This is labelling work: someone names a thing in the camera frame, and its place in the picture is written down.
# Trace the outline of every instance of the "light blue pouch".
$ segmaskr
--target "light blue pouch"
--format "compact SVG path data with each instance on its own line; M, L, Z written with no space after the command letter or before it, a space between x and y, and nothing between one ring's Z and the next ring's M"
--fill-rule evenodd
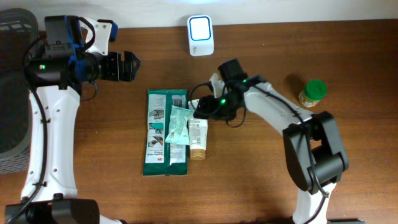
M193 110L172 106L170 114L169 134L165 142L189 146L188 121L193 117Z

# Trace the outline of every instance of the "bottle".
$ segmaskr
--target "bottle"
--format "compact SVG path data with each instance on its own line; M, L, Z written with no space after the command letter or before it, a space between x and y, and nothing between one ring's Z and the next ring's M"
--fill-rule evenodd
M328 93L328 87L321 80L310 80L298 95L301 105L309 108L316 106Z

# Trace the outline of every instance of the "wooden tabletop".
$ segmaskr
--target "wooden tabletop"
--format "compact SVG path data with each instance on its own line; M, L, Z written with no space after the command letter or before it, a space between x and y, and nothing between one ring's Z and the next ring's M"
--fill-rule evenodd
M398 20L215 26L215 52L191 57L186 27L121 29L110 50L133 51L136 81L99 81L81 102L74 171L79 198L129 223L238 223L292 215L297 188L282 137L249 113L243 126L210 121L206 159L188 175L143 177L147 90L188 89L238 58L294 103L307 81L328 86L312 110L334 115L350 161L328 219L398 222ZM92 89L85 86L83 97ZM199 91L196 97L208 94ZM0 207L19 203L26 171L0 176Z

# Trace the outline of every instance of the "robotic arm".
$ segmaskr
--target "robotic arm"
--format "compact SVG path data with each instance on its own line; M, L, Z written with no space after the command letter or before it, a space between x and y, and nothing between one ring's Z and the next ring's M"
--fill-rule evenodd
M249 110L262 117L283 135L287 168L298 187L291 222L327 223L329 196L349 164L332 115L313 114L294 105L265 79L249 78L236 59L218 70L223 81L212 77L210 82L198 85L209 86L215 96L201 98L194 117L228 122L235 119L241 107L245 114ZM322 144L312 150L310 139Z
M84 44L81 27L88 29ZM86 17L45 18L47 44L25 63L32 105L30 164L21 203L7 205L7 223L126 223L100 215L94 200L77 199L73 132L83 82L132 81L140 66L132 52L108 52L118 26Z

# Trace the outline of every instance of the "gold cap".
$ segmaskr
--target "gold cap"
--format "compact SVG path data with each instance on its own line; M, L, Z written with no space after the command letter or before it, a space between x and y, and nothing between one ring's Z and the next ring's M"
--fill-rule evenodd
M191 149L192 160L203 160L206 158L206 150L204 149Z

